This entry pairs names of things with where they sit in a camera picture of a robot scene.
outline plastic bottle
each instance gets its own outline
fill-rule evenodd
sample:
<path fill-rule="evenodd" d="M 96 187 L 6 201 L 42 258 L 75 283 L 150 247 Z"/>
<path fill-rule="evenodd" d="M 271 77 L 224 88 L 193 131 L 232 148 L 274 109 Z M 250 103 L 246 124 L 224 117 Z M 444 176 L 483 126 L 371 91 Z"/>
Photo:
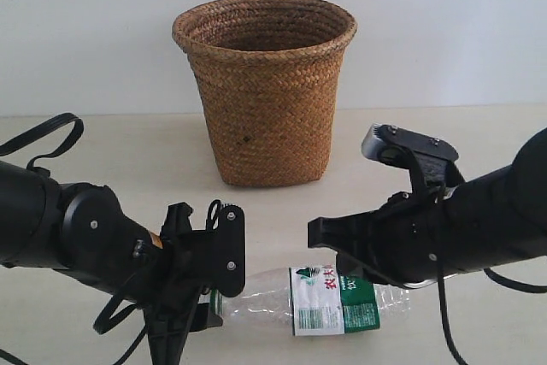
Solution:
<path fill-rule="evenodd" d="M 372 285 L 364 280 L 338 275 L 334 280 L 332 273 L 336 274 L 336 270 L 330 265 L 280 268 L 262 272 L 247 278 L 244 291 L 235 298 L 225 298 L 214 293 L 212 296 L 213 305 L 215 311 L 223 318 L 226 327 L 244 325 L 246 327 L 278 328 L 292 332 L 294 335 L 333 335 L 376 329 L 380 323 L 385 325 L 385 323 L 397 319 L 402 320 L 408 313 L 408 291 L 392 286 Z M 349 298 L 346 297 L 346 300 L 352 304 L 351 307 L 345 307 L 340 303 L 339 295 L 342 292 L 340 289 L 352 286 L 367 288 L 368 297 L 365 297 L 367 301 L 364 305 L 358 302 L 353 294 Z M 299 292 L 306 295 L 303 298 L 302 295 L 300 297 L 295 295 Z M 336 293 L 338 293 L 338 300 L 333 302 L 329 295 L 335 296 Z M 300 300 L 300 307 L 295 306 L 297 305 L 295 299 Z M 323 309 L 321 320 L 318 321 L 315 317 L 315 323 L 306 326 L 306 328 L 313 329 L 298 329 L 298 322 L 302 324 L 303 319 L 297 320 L 295 316 L 299 316 L 299 314 L 294 314 L 294 312 L 295 309 L 300 308 L 297 312 L 302 313 L 303 305 L 307 305 L 304 308 L 315 310 L 315 312 L 318 312 L 317 309 Z M 344 327 L 344 321 L 347 320 L 346 315 L 349 312 L 348 308 L 353 309 L 354 316 L 357 314 L 354 320 L 360 323 L 360 327 Z M 304 311 L 307 316 L 304 319 L 309 321 L 309 312 L 312 311 Z M 335 324 L 336 326 L 333 327 L 331 323 L 330 327 L 324 326 L 324 320 L 329 320 L 329 315 L 330 319 L 332 319 L 332 315 L 338 315 L 338 322 L 342 322 L 342 324 Z"/>

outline table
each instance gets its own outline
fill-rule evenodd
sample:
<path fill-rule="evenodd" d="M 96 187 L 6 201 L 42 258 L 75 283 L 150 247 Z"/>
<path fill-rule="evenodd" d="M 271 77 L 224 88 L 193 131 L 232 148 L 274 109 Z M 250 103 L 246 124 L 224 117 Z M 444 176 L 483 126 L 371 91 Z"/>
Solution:
<path fill-rule="evenodd" d="M 306 225 L 317 216 L 378 208 L 409 189 L 403 170 L 364 159 L 360 144 L 373 122 L 392 123 L 453 144 L 467 179 L 509 164 L 517 150 L 547 127 L 547 105 L 338 111 L 332 159 L 321 181 L 279 189 L 225 185 L 216 170 L 202 115 L 85 116 L 85 134 L 67 154 L 40 164 L 60 182 L 107 184 L 124 212 L 159 232 L 170 203 L 188 202 L 192 223 L 204 223 L 210 201 L 240 205 L 247 220 L 248 274 L 289 265 L 333 261 L 329 250 L 307 250 Z M 0 141 L 43 118 L 0 119 Z M 6 161 L 21 166 L 64 138 L 58 132 Z M 534 260 L 500 269 L 534 283 L 547 282 Z M 0 269 L 0 346 L 31 365 L 109 364 L 142 326 L 140 314 L 104 336 L 91 329 L 109 297 L 45 269 Z M 543 363 L 547 355 L 547 297 L 505 290 L 483 274 L 447 283 L 456 344 L 470 365 Z M 408 317 L 379 331 L 336 338 L 297 339 L 249 328 L 192 334 L 183 363 L 373 365 L 455 363 L 441 331 L 436 287 L 412 291 Z M 150 364 L 143 342 L 129 364 Z"/>

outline wicker basket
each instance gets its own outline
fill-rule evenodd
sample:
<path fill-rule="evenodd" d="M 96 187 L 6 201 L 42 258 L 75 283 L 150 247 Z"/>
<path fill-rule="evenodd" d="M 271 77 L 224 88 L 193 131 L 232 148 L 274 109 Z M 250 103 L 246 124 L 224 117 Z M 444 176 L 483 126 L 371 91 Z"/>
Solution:
<path fill-rule="evenodd" d="M 230 185 L 319 180 L 329 162 L 338 74 L 353 16 L 322 0 L 218 0 L 173 24 Z"/>

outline bottle label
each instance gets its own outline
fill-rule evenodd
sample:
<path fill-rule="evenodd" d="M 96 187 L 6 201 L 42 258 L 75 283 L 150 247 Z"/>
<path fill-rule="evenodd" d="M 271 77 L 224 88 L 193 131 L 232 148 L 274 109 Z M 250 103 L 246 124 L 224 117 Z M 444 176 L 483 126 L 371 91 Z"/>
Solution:
<path fill-rule="evenodd" d="M 294 335 L 342 335 L 379 328 L 373 284 L 338 275 L 333 265 L 289 268 L 289 275 Z"/>

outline white wall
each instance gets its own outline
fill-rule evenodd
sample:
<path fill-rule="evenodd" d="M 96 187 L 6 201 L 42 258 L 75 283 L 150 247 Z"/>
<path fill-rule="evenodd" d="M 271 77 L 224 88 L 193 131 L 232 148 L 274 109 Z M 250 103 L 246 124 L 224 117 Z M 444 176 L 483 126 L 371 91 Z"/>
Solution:
<path fill-rule="evenodd" d="M 0 115 L 201 111 L 175 16 L 210 0 L 0 0 Z M 547 102 L 547 0 L 330 0 L 340 108 Z"/>

